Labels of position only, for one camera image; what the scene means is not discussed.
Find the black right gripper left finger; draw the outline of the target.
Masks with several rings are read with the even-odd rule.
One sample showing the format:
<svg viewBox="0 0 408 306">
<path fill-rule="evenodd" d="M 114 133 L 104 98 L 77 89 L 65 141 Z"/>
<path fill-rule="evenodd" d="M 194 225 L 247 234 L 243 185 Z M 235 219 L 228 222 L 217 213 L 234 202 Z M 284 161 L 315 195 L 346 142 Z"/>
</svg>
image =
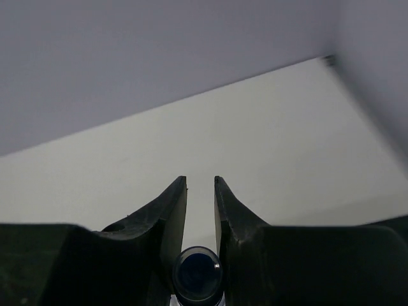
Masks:
<svg viewBox="0 0 408 306">
<path fill-rule="evenodd" d="M 182 247 L 187 180 L 101 231 L 1 225 L 2 305 L 168 305 Z"/>
</svg>

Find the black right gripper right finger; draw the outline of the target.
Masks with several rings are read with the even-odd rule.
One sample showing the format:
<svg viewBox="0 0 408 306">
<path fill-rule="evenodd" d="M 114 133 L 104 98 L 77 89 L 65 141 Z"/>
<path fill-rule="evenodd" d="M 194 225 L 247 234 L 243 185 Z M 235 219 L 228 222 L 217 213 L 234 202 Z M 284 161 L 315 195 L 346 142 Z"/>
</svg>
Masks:
<svg viewBox="0 0 408 306">
<path fill-rule="evenodd" d="M 227 305 L 406 305 L 407 217 L 272 226 L 214 179 Z"/>
</svg>

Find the clear spray bottle blue cap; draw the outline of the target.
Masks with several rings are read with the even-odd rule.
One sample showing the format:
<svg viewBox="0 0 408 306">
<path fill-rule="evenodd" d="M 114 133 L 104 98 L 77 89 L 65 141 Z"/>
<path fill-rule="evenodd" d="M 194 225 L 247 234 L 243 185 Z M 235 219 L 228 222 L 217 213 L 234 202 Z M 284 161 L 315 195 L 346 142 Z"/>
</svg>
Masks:
<svg viewBox="0 0 408 306">
<path fill-rule="evenodd" d="M 171 305 L 224 305 L 224 270 L 221 260 L 207 247 L 182 251 L 172 270 Z"/>
</svg>

